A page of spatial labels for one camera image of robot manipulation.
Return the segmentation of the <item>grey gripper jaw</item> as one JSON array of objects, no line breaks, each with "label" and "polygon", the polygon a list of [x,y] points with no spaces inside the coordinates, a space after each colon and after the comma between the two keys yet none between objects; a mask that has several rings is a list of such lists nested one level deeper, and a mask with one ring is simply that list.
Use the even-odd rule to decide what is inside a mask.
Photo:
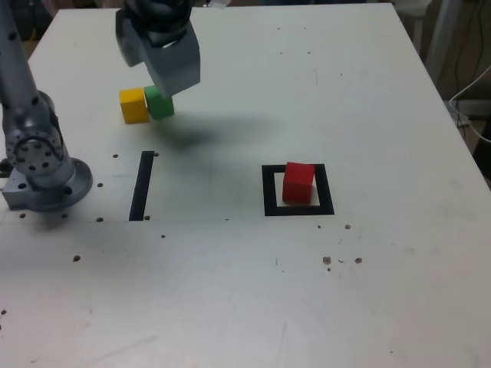
[{"label": "grey gripper jaw", "polygon": [[147,21],[140,8],[122,8],[115,18],[115,33],[120,53],[129,67],[146,62],[144,55]]},{"label": "grey gripper jaw", "polygon": [[164,98],[171,98],[200,82],[199,42],[191,22],[178,41],[162,47],[146,41],[142,56],[153,84]]}]

